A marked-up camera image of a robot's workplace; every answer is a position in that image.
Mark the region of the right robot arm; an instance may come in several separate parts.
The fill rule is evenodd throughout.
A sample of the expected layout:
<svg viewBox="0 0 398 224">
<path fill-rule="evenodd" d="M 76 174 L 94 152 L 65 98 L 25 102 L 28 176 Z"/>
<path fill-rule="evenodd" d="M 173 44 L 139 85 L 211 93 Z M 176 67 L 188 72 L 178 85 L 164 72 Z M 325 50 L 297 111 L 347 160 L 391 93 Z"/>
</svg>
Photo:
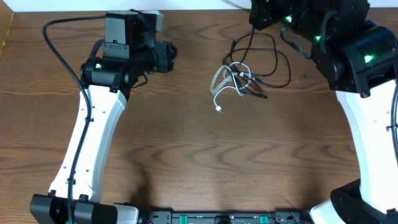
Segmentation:
<svg viewBox="0 0 398 224">
<path fill-rule="evenodd" d="M 312 43 L 309 59 L 336 93 L 360 177 L 308 212 L 310 223 L 397 222 L 397 38 L 367 20 L 366 0 L 253 0 L 250 23 L 277 22 Z"/>
</svg>

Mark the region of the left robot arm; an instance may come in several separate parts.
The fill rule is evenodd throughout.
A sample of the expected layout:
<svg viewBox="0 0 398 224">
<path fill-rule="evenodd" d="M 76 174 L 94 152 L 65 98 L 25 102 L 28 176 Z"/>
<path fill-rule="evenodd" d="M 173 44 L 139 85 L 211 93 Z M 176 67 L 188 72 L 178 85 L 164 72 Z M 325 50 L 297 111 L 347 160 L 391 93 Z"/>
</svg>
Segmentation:
<svg viewBox="0 0 398 224">
<path fill-rule="evenodd" d="M 128 203 L 104 205 L 103 176 L 118 120 L 138 79 L 168 73 L 176 47 L 155 38 L 159 11 L 109 11 L 105 35 L 73 78 L 80 104 L 62 166 L 47 195 L 35 194 L 30 212 L 39 223 L 147 223 L 146 212 Z"/>
</svg>

